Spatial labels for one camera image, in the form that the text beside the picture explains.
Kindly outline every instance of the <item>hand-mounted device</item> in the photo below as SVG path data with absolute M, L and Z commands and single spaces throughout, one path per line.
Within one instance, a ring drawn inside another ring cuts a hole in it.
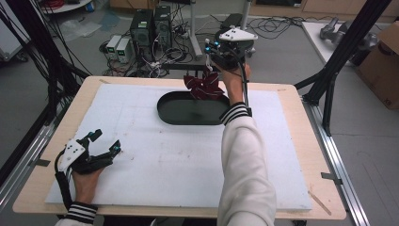
M 240 69 L 243 80 L 243 92 L 247 112 L 252 116 L 247 98 L 247 75 L 245 70 L 246 50 L 240 47 L 240 41 L 256 40 L 258 36 L 243 31 L 238 28 L 232 28 L 229 31 L 220 34 L 220 42 L 211 43 L 205 40 L 206 66 L 212 71 L 211 60 L 226 71 L 234 71 Z
M 69 180 L 67 179 L 67 175 L 70 175 L 71 169 L 79 174 L 92 173 L 95 170 L 112 165 L 112 160 L 121 151 L 120 141 L 117 140 L 108 149 L 109 152 L 97 156 L 89 155 L 89 143 L 94 142 L 102 134 L 103 132 L 98 129 L 94 133 L 89 132 L 82 139 L 71 139 L 65 146 L 65 149 L 56 157 L 56 180 L 58 181 L 62 200 L 67 209 L 69 209 L 72 204 Z M 62 162 L 58 165 L 58 160 L 61 155 L 64 155 L 64 157 L 62 158 Z

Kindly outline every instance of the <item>human hand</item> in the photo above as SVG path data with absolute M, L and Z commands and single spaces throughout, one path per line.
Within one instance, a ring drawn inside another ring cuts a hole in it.
M 97 183 L 102 169 L 93 171 L 90 174 L 79 174 L 75 171 L 72 172 L 72 178 L 76 191 L 76 202 L 91 204 L 94 199 Z
M 243 79 L 241 75 L 241 70 L 236 69 L 234 71 L 226 71 L 220 68 L 217 64 L 215 66 L 221 71 L 223 77 L 223 83 L 226 86 L 226 90 L 228 92 L 228 96 L 230 99 L 230 105 L 234 105 L 238 102 L 244 102 L 243 98 Z M 245 64 L 246 76 L 247 80 L 250 77 L 250 67 L 248 64 Z

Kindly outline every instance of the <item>wooden table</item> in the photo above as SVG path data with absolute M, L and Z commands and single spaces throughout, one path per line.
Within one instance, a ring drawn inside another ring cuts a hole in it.
M 63 204 L 44 202 L 55 179 L 54 161 L 69 138 L 74 137 L 101 84 L 182 87 L 184 82 L 177 79 L 104 76 L 87 78 L 41 156 L 41 159 L 49 160 L 51 164 L 48 167 L 36 166 L 34 168 L 13 205 L 15 212 L 36 214 L 65 214 L 67 212 Z M 321 172 L 329 172 L 329 169 L 295 87 L 250 83 L 248 88 L 272 90 L 278 93 L 311 197 L 311 211 L 278 211 L 276 218 L 344 219 L 346 212 L 334 182 L 321 177 Z M 217 209 L 101 205 L 97 213 L 99 215 L 216 218 Z

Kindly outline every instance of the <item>white sweatshirt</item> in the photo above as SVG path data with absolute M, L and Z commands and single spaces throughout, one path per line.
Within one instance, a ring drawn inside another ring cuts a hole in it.
M 255 121 L 244 103 L 232 105 L 221 117 L 226 125 L 222 138 L 225 176 L 217 226 L 272 226 L 276 193 L 267 179 L 265 147 Z M 56 226 L 92 225 L 97 208 L 74 202 Z

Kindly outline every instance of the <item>person's left hand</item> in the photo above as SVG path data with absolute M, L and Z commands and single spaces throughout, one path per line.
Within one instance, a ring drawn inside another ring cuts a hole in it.
M 98 169 L 91 174 L 79 174 L 72 172 L 76 191 L 76 202 L 91 204 L 94 199 L 97 183 L 100 174 L 104 169 Z

